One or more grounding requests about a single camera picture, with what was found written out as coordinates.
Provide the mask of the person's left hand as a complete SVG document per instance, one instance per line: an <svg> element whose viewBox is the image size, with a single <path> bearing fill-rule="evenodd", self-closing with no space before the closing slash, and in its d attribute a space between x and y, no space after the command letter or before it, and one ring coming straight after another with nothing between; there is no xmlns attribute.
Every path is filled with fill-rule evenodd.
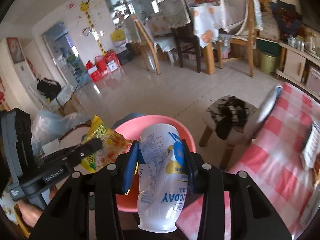
<svg viewBox="0 0 320 240"><path fill-rule="evenodd" d="M37 221L43 214L43 211L41 209L33 204L26 202L23 199L20 199L18 201L18 208L20 210L24 223L31 228L36 225Z"/></svg>

